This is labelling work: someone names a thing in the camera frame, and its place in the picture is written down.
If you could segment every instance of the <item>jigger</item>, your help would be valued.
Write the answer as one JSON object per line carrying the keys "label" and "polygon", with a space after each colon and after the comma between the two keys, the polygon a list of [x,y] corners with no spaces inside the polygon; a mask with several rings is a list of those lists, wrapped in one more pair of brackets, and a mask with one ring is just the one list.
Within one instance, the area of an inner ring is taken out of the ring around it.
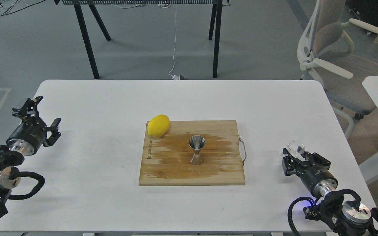
{"label": "jigger", "polygon": [[205,139],[204,137],[200,135],[194,135],[189,139],[189,146],[192,148],[193,154],[192,159],[190,160],[190,163],[194,165],[200,165],[202,164],[202,158],[201,155],[199,154],[205,146]]}

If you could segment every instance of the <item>chair wheel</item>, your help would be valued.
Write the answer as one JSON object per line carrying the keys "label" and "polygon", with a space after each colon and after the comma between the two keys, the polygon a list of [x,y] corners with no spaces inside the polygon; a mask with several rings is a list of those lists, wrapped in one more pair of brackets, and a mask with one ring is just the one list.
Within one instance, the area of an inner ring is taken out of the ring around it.
{"label": "chair wheel", "polygon": [[357,120],[362,120],[364,118],[364,115],[356,113],[354,118],[357,119]]}

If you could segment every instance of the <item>white cable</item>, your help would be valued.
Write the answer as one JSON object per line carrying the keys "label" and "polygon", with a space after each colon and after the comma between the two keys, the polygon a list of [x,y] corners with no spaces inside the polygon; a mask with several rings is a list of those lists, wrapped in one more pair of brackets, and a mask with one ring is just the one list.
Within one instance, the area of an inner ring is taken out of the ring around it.
{"label": "white cable", "polygon": [[171,76],[171,78],[173,78],[173,76],[170,73],[174,70],[174,66],[176,65],[176,61],[174,60],[174,53],[176,52],[176,39],[177,39],[177,4],[176,4],[176,12],[174,13],[174,23],[176,25],[176,31],[174,34],[173,68],[168,73],[168,75]]}
{"label": "white cable", "polygon": [[123,7],[120,7],[118,5],[114,5],[114,4],[111,4],[111,5],[112,6],[116,6],[116,7],[120,8],[120,9],[132,9],[132,8],[140,8],[140,7],[144,6],[144,4],[135,4],[135,6],[128,7],[128,8],[123,8]]}
{"label": "white cable", "polygon": [[169,7],[171,7],[171,4],[159,4],[158,6],[164,9],[168,9]]}

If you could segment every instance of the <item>black cabinet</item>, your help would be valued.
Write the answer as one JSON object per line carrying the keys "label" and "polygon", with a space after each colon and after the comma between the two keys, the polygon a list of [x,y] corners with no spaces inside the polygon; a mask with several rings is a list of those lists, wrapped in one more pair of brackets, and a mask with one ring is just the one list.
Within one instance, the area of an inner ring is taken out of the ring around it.
{"label": "black cabinet", "polygon": [[359,20],[378,27],[378,0],[347,0],[346,3]]}

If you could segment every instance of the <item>lemon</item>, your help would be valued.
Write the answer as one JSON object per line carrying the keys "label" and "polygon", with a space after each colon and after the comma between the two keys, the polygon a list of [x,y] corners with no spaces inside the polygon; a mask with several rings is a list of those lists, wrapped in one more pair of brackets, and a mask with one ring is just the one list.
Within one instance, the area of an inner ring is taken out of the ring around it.
{"label": "lemon", "polygon": [[166,115],[157,115],[148,122],[148,135],[159,138],[163,136],[170,127],[170,120]]}

